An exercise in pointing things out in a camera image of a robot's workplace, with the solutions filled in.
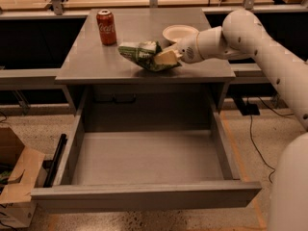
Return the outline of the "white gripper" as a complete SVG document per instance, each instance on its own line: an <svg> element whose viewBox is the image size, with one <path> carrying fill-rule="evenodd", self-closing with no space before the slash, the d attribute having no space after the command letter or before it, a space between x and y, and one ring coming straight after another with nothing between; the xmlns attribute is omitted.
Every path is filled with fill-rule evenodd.
<svg viewBox="0 0 308 231"><path fill-rule="evenodd" d="M155 64L176 65L180 59L186 64L203 62L204 57L200 53L198 36L199 33L188 35L164 48L154 57Z"/></svg>

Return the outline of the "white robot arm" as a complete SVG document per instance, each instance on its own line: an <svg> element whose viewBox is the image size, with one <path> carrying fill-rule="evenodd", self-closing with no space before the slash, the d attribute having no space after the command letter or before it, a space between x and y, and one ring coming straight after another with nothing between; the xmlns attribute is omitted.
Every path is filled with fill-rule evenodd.
<svg viewBox="0 0 308 231"><path fill-rule="evenodd" d="M159 64L247 56L308 129L308 65L269 36L254 13L237 10L222 25L179 39L155 56ZM281 153L270 196L268 231L308 231L308 132Z"/></svg>

